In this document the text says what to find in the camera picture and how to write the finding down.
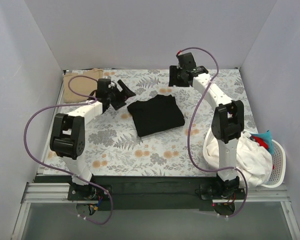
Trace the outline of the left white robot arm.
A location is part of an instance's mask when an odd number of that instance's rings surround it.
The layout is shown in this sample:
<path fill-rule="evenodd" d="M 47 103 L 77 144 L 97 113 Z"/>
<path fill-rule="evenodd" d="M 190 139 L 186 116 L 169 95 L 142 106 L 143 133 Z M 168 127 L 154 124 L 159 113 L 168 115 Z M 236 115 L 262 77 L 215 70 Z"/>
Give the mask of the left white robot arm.
<path fill-rule="evenodd" d="M 95 90 L 79 95 L 87 101 L 71 112 L 55 115 L 49 147 L 65 163 L 72 174 L 72 182 L 85 186 L 93 177 L 86 163 L 86 125 L 109 107 L 115 110 L 124 107 L 127 99 L 136 94 L 122 80 L 114 82 L 100 78 L 96 81 Z"/>

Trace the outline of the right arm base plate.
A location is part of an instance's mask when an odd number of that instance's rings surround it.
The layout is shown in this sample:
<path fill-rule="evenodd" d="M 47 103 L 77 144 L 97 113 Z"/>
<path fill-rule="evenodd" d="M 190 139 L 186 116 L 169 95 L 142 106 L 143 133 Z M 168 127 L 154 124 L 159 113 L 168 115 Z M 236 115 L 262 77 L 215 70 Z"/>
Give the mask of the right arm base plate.
<path fill-rule="evenodd" d="M 200 184 L 194 192 L 201 200 L 219 200 L 218 204 L 224 206 L 234 204 L 235 200 L 243 200 L 246 196 L 243 188 L 221 188 L 212 183 Z"/>

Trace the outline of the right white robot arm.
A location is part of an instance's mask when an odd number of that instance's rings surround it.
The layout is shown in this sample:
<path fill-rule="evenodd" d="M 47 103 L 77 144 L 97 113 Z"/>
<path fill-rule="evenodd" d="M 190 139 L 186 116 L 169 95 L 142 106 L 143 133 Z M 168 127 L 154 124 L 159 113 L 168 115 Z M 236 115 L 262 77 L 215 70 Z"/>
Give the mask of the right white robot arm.
<path fill-rule="evenodd" d="M 176 54 L 178 65 L 169 67 L 170 87 L 193 87 L 202 94 L 190 122 L 203 100 L 214 110 L 210 130 L 217 140 L 219 165 L 215 170 L 219 184 L 226 190 L 238 188 L 240 178 L 237 168 L 237 146 L 244 130 L 244 104 L 227 96 L 215 83 L 214 76 L 204 66 L 198 66 L 193 54 L 180 50 Z"/>

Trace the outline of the black t shirt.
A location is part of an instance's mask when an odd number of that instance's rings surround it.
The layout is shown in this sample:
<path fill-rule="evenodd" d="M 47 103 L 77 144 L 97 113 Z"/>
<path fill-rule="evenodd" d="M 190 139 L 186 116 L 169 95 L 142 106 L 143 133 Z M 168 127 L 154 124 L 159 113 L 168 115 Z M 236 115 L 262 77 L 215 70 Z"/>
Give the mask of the black t shirt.
<path fill-rule="evenodd" d="M 182 127 L 184 115 L 172 95 L 156 95 L 147 101 L 135 101 L 127 106 L 138 137 Z"/>

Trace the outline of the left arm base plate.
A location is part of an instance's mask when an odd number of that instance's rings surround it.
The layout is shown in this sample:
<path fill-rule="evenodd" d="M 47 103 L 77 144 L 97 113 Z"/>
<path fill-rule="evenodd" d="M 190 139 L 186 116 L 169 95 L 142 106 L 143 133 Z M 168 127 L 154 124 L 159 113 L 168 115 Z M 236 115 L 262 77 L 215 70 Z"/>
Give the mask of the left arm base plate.
<path fill-rule="evenodd" d="M 98 187 L 88 185 L 77 185 L 72 184 L 69 187 L 67 199 L 69 201 L 98 201 L 106 200 L 108 201 L 110 197 L 107 195 L 107 192 L 112 193 L 112 186 L 105 185 L 105 190 L 102 190 Z"/>

